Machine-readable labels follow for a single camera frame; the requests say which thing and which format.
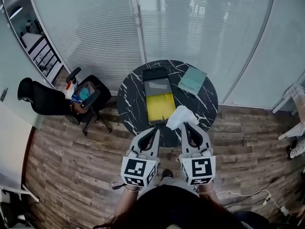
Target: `open box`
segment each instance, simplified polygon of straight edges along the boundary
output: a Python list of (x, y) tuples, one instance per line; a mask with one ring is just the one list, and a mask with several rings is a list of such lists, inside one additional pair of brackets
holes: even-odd
[(166, 68), (143, 70), (142, 75), (149, 124), (164, 123), (176, 109)]

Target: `round table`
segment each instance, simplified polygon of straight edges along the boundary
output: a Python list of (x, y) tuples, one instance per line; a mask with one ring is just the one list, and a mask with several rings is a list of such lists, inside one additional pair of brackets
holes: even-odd
[(178, 83), (189, 68), (189, 64), (174, 60), (158, 60), (144, 64), (132, 71), (120, 86), (117, 107), (121, 120), (133, 134), (152, 127), (160, 129), (160, 146), (175, 147), (181, 145), (180, 129), (171, 130), (166, 123), (150, 125), (142, 81), (142, 70), (166, 67), (172, 85), (175, 106), (184, 105), (192, 110), (199, 120), (199, 126), (207, 131), (213, 124), (218, 109), (218, 99), (215, 88), (206, 77), (198, 96), (178, 88)]

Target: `window blind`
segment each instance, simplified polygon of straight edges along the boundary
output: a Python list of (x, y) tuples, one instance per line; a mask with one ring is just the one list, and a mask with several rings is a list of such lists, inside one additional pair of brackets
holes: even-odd
[(118, 91), (142, 65), (131, 0), (34, 0), (47, 33), (78, 80), (97, 76)]
[(272, 0), (138, 0), (147, 61), (187, 62), (223, 102), (247, 65)]

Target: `ceiling light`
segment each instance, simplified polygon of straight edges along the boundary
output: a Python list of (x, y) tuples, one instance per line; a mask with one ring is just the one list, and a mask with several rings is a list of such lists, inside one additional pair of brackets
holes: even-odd
[(20, 10), (22, 10), (22, 6), (15, 7), (11, 12), (10, 19), (13, 18), (16, 14), (18, 14)]

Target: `green book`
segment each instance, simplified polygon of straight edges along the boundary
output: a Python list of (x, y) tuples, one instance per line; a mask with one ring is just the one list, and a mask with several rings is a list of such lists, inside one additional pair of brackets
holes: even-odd
[(178, 87), (191, 94), (198, 95), (205, 78), (205, 72), (190, 66), (178, 83)]

